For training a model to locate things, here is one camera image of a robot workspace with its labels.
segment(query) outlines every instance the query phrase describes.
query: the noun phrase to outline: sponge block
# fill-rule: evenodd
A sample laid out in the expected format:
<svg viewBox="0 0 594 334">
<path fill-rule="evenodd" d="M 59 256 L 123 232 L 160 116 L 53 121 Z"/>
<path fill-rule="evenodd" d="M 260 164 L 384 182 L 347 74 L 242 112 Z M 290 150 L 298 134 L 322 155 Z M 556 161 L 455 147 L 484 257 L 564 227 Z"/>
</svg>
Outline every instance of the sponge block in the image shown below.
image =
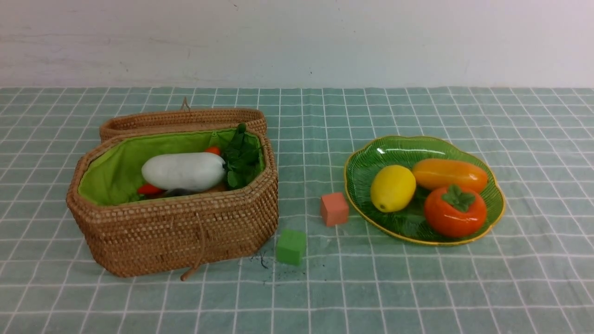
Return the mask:
<svg viewBox="0 0 594 334">
<path fill-rule="evenodd" d="M 328 227 L 344 224 L 349 220 L 349 205 L 342 193 L 323 195 L 320 211 Z"/>
<path fill-rule="evenodd" d="M 276 260 L 281 263 L 299 266 L 305 255 L 307 235 L 300 231 L 285 229 L 276 243 Z"/>
</svg>

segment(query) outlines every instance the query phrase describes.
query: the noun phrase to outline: lemon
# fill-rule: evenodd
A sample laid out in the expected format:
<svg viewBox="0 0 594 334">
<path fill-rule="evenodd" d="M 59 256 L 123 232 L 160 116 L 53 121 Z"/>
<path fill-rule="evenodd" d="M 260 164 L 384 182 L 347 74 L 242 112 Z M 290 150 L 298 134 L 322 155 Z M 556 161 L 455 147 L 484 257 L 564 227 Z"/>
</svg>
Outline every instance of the lemon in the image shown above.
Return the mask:
<svg viewBox="0 0 594 334">
<path fill-rule="evenodd" d="M 381 212 L 404 209 L 412 200 L 416 180 L 410 169 L 400 165 L 384 167 L 371 183 L 371 202 Z"/>
</svg>

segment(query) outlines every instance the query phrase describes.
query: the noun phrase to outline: orange mango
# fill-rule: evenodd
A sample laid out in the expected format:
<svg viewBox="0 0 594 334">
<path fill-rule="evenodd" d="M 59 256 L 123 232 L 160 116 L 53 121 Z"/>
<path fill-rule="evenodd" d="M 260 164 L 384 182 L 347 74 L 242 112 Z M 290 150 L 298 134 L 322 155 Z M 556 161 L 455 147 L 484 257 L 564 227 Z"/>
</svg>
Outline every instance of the orange mango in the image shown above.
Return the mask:
<svg viewBox="0 0 594 334">
<path fill-rule="evenodd" d="M 487 173 L 469 162 L 448 159 L 424 159 L 412 168 L 416 183 L 427 190 L 456 184 L 481 193 L 487 184 Z"/>
</svg>

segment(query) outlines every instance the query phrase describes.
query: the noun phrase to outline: green leafy vegetable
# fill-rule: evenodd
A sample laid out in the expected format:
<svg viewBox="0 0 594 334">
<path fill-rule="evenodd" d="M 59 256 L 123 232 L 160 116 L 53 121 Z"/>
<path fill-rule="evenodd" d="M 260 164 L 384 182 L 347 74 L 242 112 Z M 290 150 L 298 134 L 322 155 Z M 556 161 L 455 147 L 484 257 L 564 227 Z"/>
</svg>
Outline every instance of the green leafy vegetable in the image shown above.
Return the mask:
<svg viewBox="0 0 594 334">
<path fill-rule="evenodd" d="M 239 124 L 233 138 L 221 152 L 221 157 L 226 162 L 226 183 L 230 190 L 240 189 L 248 185 L 252 181 L 256 166 L 260 162 L 259 151 L 261 147 L 257 147 L 247 140 L 245 136 L 246 128 L 245 123 Z"/>
</svg>

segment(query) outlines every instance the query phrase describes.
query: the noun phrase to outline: leaf-shaped plate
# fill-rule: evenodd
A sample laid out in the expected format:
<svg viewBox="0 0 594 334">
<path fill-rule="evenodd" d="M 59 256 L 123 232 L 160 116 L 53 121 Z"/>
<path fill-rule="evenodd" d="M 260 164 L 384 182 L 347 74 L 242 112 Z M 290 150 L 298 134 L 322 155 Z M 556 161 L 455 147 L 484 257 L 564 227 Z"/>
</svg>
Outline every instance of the leaf-shaped plate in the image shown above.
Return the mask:
<svg viewBox="0 0 594 334">
<path fill-rule="evenodd" d="M 481 192 L 487 205 L 487 219 L 482 228 L 465 238 L 448 238 L 435 232 L 423 214 L 429 191 L 417 187 L 410 204 L 399 212 L 382 213 L 371 203 L 369 189 L 375 175 L 385 166 L 402 165 L 411 168 L 427 158 L 454 159 L 470 162 L 484 169 L 488 183 Z M 353 153 L 345 164 L 347 199 L 359 214 L 386 234 L 425 245 L 462 245 L 486 235 L 505 212 L 505 196 L 495 175 L 483 161 L 459 150 L 456 146 L 433 137 L 387 136 L 373 140 Z"/>
</svg>

